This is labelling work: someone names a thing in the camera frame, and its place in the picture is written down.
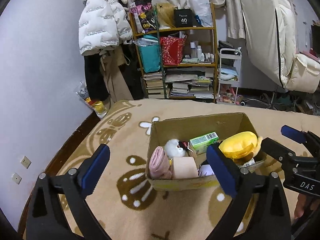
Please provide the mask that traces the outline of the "person right hand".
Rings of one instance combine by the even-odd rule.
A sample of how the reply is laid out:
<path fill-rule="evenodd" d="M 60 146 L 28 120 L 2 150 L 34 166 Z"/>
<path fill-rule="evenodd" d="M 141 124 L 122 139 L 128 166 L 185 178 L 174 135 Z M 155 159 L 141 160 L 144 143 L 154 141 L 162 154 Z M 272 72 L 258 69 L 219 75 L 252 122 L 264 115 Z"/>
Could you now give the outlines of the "person right hand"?
<path fill-rule="evenodd" d="M 308 196 L 299 194 L 297 197 L 297 204 L 294 211 L 294 219 L 298 219 L 302 217 L 304 211 L 306 210 L 308 205 Z M 319 199 L 314 200 L 311 202 L 310 210 L 314 211 L 319 206 Z"/>

